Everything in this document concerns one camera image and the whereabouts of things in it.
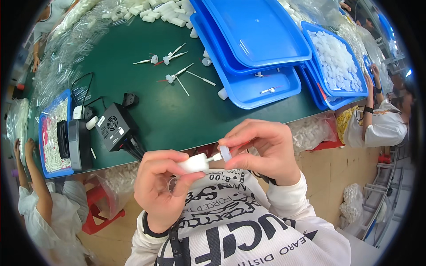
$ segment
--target green workbench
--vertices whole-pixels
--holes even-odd
[[[287,123],[321,112],[302,78],[302,91],[298,95],[252,110],[240,109],[229,99],[223,101],[217,95],[223,87],[219,76],[213,65],[202,65],[204,47],[199,38],[190,37],[190,32],[186,27],[161,20],[147,23],[138,17],[129,26],[110,27],[110,32],[80,63],[83,73],[95,73],[87,103],[104,96],[108,107],[113,102],[121,104],[125,92],[135,93],[139,104],[130,113],[139,126],[139,141],[148,151],[185,150],[214,143],[246,118]],[[185,42],[179,52],[188,53],[172,59],[168,66],[132,64],[149,58],[150,53],[157,54],[161,60]],[[190,94],[187,96],[177,80],[173,84],[158,82],[191,63],[194,63],[189,68],[191,72],[216,86],[183,73],[179,79]],[[82,79],[76,85],[87,86],[88,81],[89,78]],[[104,111],[102,102],[99,100],[92,106],[100,117]],[[37,136],[34,119],[29,121],[28,136]],[[93,159],[92,170],[135,161],[123,150],[107,151],[96,129],[91,130],[91,142],[97,157]]]

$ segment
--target person's arm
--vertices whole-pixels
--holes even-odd
[[[364,78],[367,83],[368,88],[368,97],[366,107],[373,108],[374,107],[374,88],[373,81],[370,76],[364,74]],[[373,114],[370,112],[365,112],[363,117],[363,134],[361,136],[362,140],[365,141],[367,128],[373,123]]]
[[[376,88],[380,90],[380,89],[382,89],[382,84],[380,84],[379,68],[377,67],[376,64],[372,64],[371,69],[372,69],[373,74],[374,74],[374,83],[376,84]],[[385,100],[385,97],[383,96],[383,91],[381,93],[376,94],[376,99],[377,99],[377,102],[379,104],[381,104]]]
[[[52,208],[53,201],[49,189],[47,188],[46,182],[44,181],[43,176],[40,171],[38,171],[37,166],[35,165],[32,153],[35,150],[35,143],[32,138],[29,138],[27,143],[25,143],[25,159],[26,164],[31,175],[31,180],[35,193],[38,196],[38,202],[36,208],[40,213],[41,217],[51,225],[52,222]]]
[[[24,166],[22,165],[21,156],[19,152],[20,145],[21,145],[21,142],[19,141],[19,139],[15,139],[15,145],[13,147],[13,151],[15,152],[16,166],[18,167],[19,185],[21,187],[26,188],[29,191],[27,175],[25,173]]]
[[[40,58],[38,57],[38,48],[39,48],[40,40],[34,43],[33,57],[34,57],[34,66],[32,68],[33,72],[37,71],[37,67],[40,64]]]

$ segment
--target blue plastic tray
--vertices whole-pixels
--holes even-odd
[[[229,99],[236,106],[242,109],[253,109],[300,93],[302,89],[300,79],[292,66],[280,68],[280,72],[276,69],[262,72],[264,75],[270,75],[269,77],[235,76],[223,71],[222,65],[217,60],[217,52],[206,35],[198,14],[193,14],[190,19],[215,66]],[[281,87],[276,88],[273,93],[260,94],[265,89],[277,86]]]
[[[69,122],[71,120],[71,116],[72,116],[71,91],[69,89],[66,89],[64,92],[62,92],[59,95],[59,98],[61,100],[65,100],[65,99],[68,98],[67,122]],[[52,110],[53,108],[55,108],[56,106],[58,106],[58,104],[59,104],[59,100],[55,99],[55,100],[52,101],[52,103],[49,105],[49,107],[47,107],[43,111],[45,113],[49,113],[49,111]],[[48,172],[46,170],[46,166],[44,165],[45,159],[44,159],[44,150],[43,150],[43,124],[45,123],[46,118],[47,118],[47,116],[44,113],[41,113],[40,119],[38,121],[38,143],[39,143],[40,157],[41,157],[41,168],[43,169],[44,176],[47,179],[49,179],[49,178],[74,174],[74,170],[71,169],[71,167],[62,168],[62,169],[54,171],[54,172]]]
[[[302,21],[301,25],[302,25],[302,28],[303,28],[303,34],[305,35],[306,40],[308,40],[308,43],[312,48],[312,61],[315,65],[315,68],[319,72],[320,85],[321,85],[321,87],[324,88],[324,92],[326,94],[328,94],[330,96],[334,96],[334,97],[345,97],[345,96],[347,96],[347,97],[358,97],[358,96],[366,97],[366,96],[368,96],[368,89],[367,89],[366,81],[364,79],[362,68],[360,67],[360,65],[358,63],[357,58],[355,57],[355,54],[352,51],[351,46],[343,38],[337,36],[333,32],[328,31],[328,30],[326,30],[326,29],[324,29],[320,26],[316,26],[316,25],[308,23],[306,21]],[[346,46],[346,49],[352,55],[352,60],[354,61],[355,66],[358,68],[357,76],[361,80],[361,87],[363,89],[362,92],[361,91],[357,92],[353,89],[351,89],[350,91],[346,91],[346,90],[340,89],[336,86],[334,86],[334,88],[332,89],[327,85],[326,80],[325,80],[325,73],[324,73],[324,70],[322,68],[320,57],[317,53],[317,49],[315,48],[314,43],[311,40],[311,37],[309,36],[308,31],[313,31],[313,32],[324,31],[325,33],[333,35],[335,38],[340,40]]]
[[[235,58],[259,68],[309,60],[312,51],[277,0],[203,0]]]
[[[350,103],[352,103],[356,100],[356,97],[341,97],[340,99],[336,99],[335,101],[329,102],[326,99],[326,94],[325,94],[324,90],[322,90],[322,86],[321,86],[319,78],[318,78],[318,76],[319,76],[318,71],[313,66],[312,61],[311,60],[307,61],[305,63],[305,67],[307,69],[306,73],[308,74],[308,76],[310,76],[311,82],[313,82],[311,93],[312,92],[314,92],[314,93],[312,94],[312,97],[317,97],[318,102],[321,101],[321,103],[322,103],[322,105],[317,105],[319,109],[321,109],[320,106],[326,105],[331,110],[336,111],[340,107],[343,107],[347,104],[350,104]]]
[[[204,28],[206,29],[206,35],[210,37],[210,40],[213,44],[214,49],[217,51],[217,57],[220,60],[220,62],[223,65],[223,68],[233,74],[233,75],[248,75],[248,74],[254,74],[257,72],[261,72],[264,70],[269,70],[271,68],[276,67],[283,67],[285,65],[280,66],[266,66],[261,68],[248,68],[246,66],[243,66],[240,62],[237,61],[234,54],[232,53],[231,49],[229,48],[229,45],[225,38],[223,37],[222,32],[220,31],[219,27],[217,26],[216,22],[214,21],[213,17],[211,16],[210,12],[205,7],[202,0],[190,0],[194,9],[197,11],[198,17],[200,18],[201,22],[203,23]],[[292,65],[295,64],[303,64],[303,61],[292,63]]]

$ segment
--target left hand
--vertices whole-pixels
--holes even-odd
[[[186,174],[178,166],[189,155],[174,150],[146,152],[135,181],[136,202],[148,213],[148,226],[154,233],[168,230],[180,217],[192,183],[205,176],[203,172]],[[171,195],[166,182],[180,175]]]

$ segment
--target hand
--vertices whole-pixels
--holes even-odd
[[[21,142],[19,139],[15,139],[15,144],[13,145],[13,152],[15,153],[16,161],[21,161],[21,155],[19,151],[19,146],[21,145]]]
[[[373,98],[373,95],[374,95],[373,81],[371,80],[371,77],[367,74],[364,74],[364,78],[365,78],[366,84],[367,84],[368,97]]]
[[[180,217],[192,183],[205,176],[203,172],[186,174],[177,165],[189,155],[174,150],[146,152],[135,181],[135,199],[148,213],[148,226],[154,233],[168,230]],[[171,176],[180,175],[173,195],[166,183]]]
[[[35,142],[32,138],[29,138],[25,143],[25,158],[32,158],[32,153],[35,150]]]
[[[379,70],[379,68],[377,67],[376,64],[372,64],[371,65],[371,71],[373,72],[374,77],[379,77],[380,76],[380,70]]]
[[[35,73],[37,71],[37,67],[40,64],[40,58],[38,58],[37,55],[34,56],[34,66],[32,68],[32,71]]]
[[[291,186],[300,179],[300,170],[294,159],[293,140],[290,128],[279,122],[246,119],[234,127],[219,145],[232,149],[245,142],[249,143],[232,152],[233,158],[225,169],[248,169],[275,179],[279,186]],[[255,147],[260,154],[239,154]]]

